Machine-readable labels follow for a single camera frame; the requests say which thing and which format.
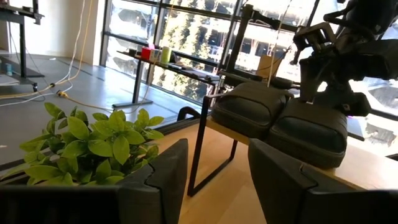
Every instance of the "black cushion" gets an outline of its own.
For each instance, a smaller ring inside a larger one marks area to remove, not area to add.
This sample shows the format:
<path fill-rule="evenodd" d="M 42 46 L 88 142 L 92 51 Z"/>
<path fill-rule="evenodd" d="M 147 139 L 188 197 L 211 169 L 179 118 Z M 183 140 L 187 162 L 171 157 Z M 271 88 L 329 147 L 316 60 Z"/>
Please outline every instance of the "black cushion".
<path fill-rule="evenodd" d="M 296 159 L 329 169 L 340 166 L 347 136 L 345 115 L 292 99 L 271 127 L 266 142 Z"/>
<path fill-rule="evenodd" d="M 242 83 L 217 101 L 211 116 L 249 138 L 264 139 L 289 96 L 263 83 Z"/>

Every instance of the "cord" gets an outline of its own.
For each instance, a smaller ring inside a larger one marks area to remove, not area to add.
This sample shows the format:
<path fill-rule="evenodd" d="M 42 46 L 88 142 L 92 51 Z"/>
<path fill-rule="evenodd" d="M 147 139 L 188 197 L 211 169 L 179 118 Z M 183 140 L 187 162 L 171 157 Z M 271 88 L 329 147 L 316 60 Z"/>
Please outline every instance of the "cord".
<path fill-rule="evenodd" d="M 278 31 L 277 31 L 277 34 L 276 34 L 275 46 L 274 46 L 274 49 L 273 49 L 272 59 L 271 59 L 271 69 L 269 70 L 269 77 L 268 77 L 268 84 L 267 84 L 268 87 L 269 87 L 270 84 L 271 84 L 271 78 L 272 78 L 272 76 L 273 76 L 273 74 L 272 74 L 272 69 L 274 68 L 275 53 L 276 53 L 276 48 L 277 48 L 277 46 L 278 46 L 278 39 L 279 39 L 280 28 L 282 27 L 283 21 L 284 21 L 284 19 L 285 19 L 285 16 L 286 16 L 286 14 L 287 14 L 287 11 L 289 10 L 289 7 L 290 7 L 290 4 L 292 3 L 292 1 L 293 1 L 293 0 L 290 0 L 290 1 L 289 1 L 289 4 L 288 4 L 287 7 L 286 7 L 285 13 L 284 13 L 284 15 L 282 16 L 282 19 L 280 20 L 280 24 L 279 24 Z"/>
<path fill-rule="evenodd" d="M 175 0 L 172 1 L 172 6 L 171 6 L 171 8 L 170 8 L 169 16 L 168 16 L 167 22 L 165 23 L 164 30 L 167 29 L 167 25 L 169 24 L 171 15 L 172 15 L 173 10 L 174 10 L 174 5 L 175 5 Z M 154 61 L 154 63 L 153 63 L 154 66 L 155 66 L 156 63 L 157 63 L 157 60 L 158 60 L 158 58 L 159 58 L 159 54 L 160 54 L 160 51 L 157 53 L 157 55 L 156 55 L 156 57 L 155 57 L 155 61 Z M 78 75 L 78 73 L 77 73 L 75 76 L 73 76 L 72 78 L 68 79 L 68 80 L 72 80 L 72 79 L 76 78 L 77 75 Z M 90 108 L 96 108 L 96 109 L 100 109 L 100 110 L 104 110 L 104 111 L 108 111 L 108 112 L 114 111 L 114 109 L 102 108 L 102 107 L 99 107 L 99 106 L 89 105 L 89 104 L 86 104 L 86 103 L 82 103 L 82 102 L 80 102 L 80 101 L 78 101 L 78 100 L 75 100 L 75 99 L 73 99 L 73 98 L 70 98 L 70 97 L 66 94 L 66 91 L 68 91 L 70 88 L 68 88 L 67 90 L 64 90 L 64 91 L 58 91 L 58 92 L 57 92 L 57 95 L 58 95 L 59 97 L 66 98 L 66 99 L 68 99 L 68 100 L 70 100 L 70 101 L 72 101 L 72 102 L 74 102 L 74 103 L 77 103 L 77 104 L 79 104 L 79 105 L 82 105 L 82 106 L 87 106 L 87 107 L 90 107 Z M 126 114 L 131 114 L 131 113 L 136 112 L 136 111 L 143 105 L 144 100 L 146 99 L 148 92 L 149 92 L 149 86 L 147 87 L 147 90 L 146 90 L 146 92 L 145 92 L 143 101 L 137 106 L 137 108 L 135 108 L 134 110 L 132 110 L 132 111 L 130 111 L 130 112 L 125 112 L 125 113 L 126 113 Z"/>
<path fill-rule="evenodd" d="M 282 60 L 282 59 L 287 55 L 287 52 L 288 52 L 291 48 L 292 48 L 292 45 L 290 45 L 290 46 L 286 49 L 286 51 L 284 52 L 284 54 L 283 54 L 282 56 L 280 56 L 280 57 L 274 62 L 274 65 L 275 65 L 278 61 Z M 268 66 L 268 67 L 266 67 L 266 68 L 262 68 L 262 69 L 259 69 L 259 70 L 255 70 L 254 72 L 263 71 L 263 70 L 268 69 L 268 68 L 271 68 L 271 66 Z"/>
<path fill-rule="evenodd" d="M 11 106 L 11 105 L 18 105 L 18 104 L 20 104 L 20 103 L 26 103 L 26 102 L 32 101 L 32 100 L 34 100 L 34 99 L 37 99 L 37 98 L 39 98 L 39 97 L 44 97 L 44 96 L 49 96 L 49 95 L 54 95 L 54 93 L 46 93 L 46 94 L 43 94 L 43 95 L 40 95 L 40 96 L 36 96 L 36 97 L 31 98 L 31 99 L 22 101 L 22 102 L 6 103 L 6 104 L 4 104 L 4 105 L 0 105 L 0 107 L 2 107 L 2 106 Z"/>
<path fill-rule="evenodd" d="M 90 10 L 88 11 L 88 20 L 87 20 L 87 25 L 86 25 L 85 40 L 87 38 L 88 24 L 90 23 L 90 15 L 91 15 L 92 3 L 93 3 L 93 0 L 90 1 Z M 81 23 L 82 23 L 82 20 L 83 20 L 83 13 L 84 13 L 84 10 L 85 10 L 85 6 L 86 6 L 86 0 L 83 0 L 83 5 L 81 7 L 81 13 L 80 13 L 79 31 L 78 31 L 77 36 L 76 36 L 75 46 L 73 48 L 72 61 L 70 62 L 68 73 L 61 80 L 59 80 L 56 84 L 63 83 L 62 81 L 64 81 L 64 79 L 66 79 L 68 77 L 68 81 L 71 84 L 71 87 L 73 87 L 73 84 L 70 82 L 70 73 L 71 73 L 71 70 L 72 70 L 73 61 L 74 61 L 74 59 L 76 57 L 77 43 L 78 43 L 78 40 L 79 40 L 79 37 L 80 37 L 80 33 L 81 33 Z M 82 49 L 82 53 L 81 53 L 80 65 L 81 65 L 81 61 L 82 61 L 84 50 L 85 50 L 85 44 L 86 44 L 85 40 L 84 40 L 84 43 L 83 43 L 83 49 Z"/>

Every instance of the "bottle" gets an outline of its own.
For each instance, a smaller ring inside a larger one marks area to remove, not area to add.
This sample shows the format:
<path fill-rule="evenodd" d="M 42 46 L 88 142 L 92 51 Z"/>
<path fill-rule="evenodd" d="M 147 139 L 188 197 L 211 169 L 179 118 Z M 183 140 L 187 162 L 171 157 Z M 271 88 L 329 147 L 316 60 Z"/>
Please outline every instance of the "bottle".
<path fill-rule="evenodd" d="M 7 75 L 12 76 L 12 65 L 10 63 L 6 63 L 7 67 Z"/>

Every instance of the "red cup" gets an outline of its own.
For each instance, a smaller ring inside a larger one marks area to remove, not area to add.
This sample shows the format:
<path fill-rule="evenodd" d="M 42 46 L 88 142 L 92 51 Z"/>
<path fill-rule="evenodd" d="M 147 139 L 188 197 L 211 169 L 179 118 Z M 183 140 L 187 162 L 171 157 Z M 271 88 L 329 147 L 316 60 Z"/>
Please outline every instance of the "red cup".
<path fill-rule="evenodd" d="M 150 58 L 150 48 L 143 47 L 141 52 L 141 59 L 149 60 Z"/>

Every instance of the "white wall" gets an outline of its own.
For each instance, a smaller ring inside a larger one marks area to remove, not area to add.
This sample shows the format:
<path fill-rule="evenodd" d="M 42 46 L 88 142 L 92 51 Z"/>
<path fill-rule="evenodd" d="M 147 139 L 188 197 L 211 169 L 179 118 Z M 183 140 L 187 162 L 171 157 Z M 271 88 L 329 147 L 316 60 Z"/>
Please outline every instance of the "white wall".
<path fill-rule="evenodd" d="M 45 16 L 41 25 L 34 24 L 33 19 L 25 19 L 25 41 L 29 53 L 72 57 L 79 29 L 82 2 L 83 0 L 40 0 L 39 12 Z M 76 54 L 77 59 L 83 57 L 83 61 L 86 63 L 97 64 L 99 62 L 98 52 L 101 45 L 104 2 L 105 0 L 93 0 L 85 52 L 81 56 L 90 6 L 90 0 L 86 0 Z M 10 3 L 15 7 L 32 6 L 32 0 L 11 0 Z M 19 26 L 17 24 L 11 26 L 11 33 L 19 51 Z"/>

